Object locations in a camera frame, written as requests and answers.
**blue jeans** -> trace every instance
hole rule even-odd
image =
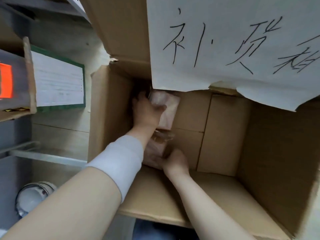
[[[137,219],[132,240],[199,240],[195,230]]]

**green frame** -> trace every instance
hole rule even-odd
[[[73,60],[70,60],[68,58],[58,56],[50,51],[47,51],[45,49],[39,48],[37,46],[31,45],[31,51],[37,52],[40,54],[43,54],[45,56],[49,56],[51,58],[64,61],[66,63],[72,64],[74,66],[82,68],[83,73],[83,104],[68,104],[68,105],[55,105],[55,106],[43,106],[43,107],[37,107],[37,112],[49,112],[54,110],[62,110],[62,109],[77,109],[77,108],[85,108],[86,107],[86,81],[85,81],[85,65],[77,63]]]

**hand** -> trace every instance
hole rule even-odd
[[[183,176],[190,176],[188,159],[179,149],[174,149],[168,159],[162,161],[162,168],[172,183]]]
[[[156,129],[166,106],[154,106],[146,98],[146,92],[140,92],[138,99],[132,100],[134,127],[148,127]]]

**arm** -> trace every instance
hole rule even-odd
[[[227,215],[189,175],[185,155],[175,149],[163,170],[177,189],[186,213],[201,240],[255,240]]]
[[[143,151],[164,110],[140,94],[133,101],[134,127],[127,135],[110,143],[2,239],[102,239],[141,168]]]

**wrapped package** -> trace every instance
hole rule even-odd
[[[166,105],[157,129],[171,130],[176,115],[180,98],[178,96],[161,90],[152,90],[149,96],[150,102],[154,105]]]
[[[173,133],[169,131],[161,132],[156,130],[146,145],[142,164],[156,169],[162,169],[161,160],[163,153],[166,149],[167,142],[173,139],[173,137]]]

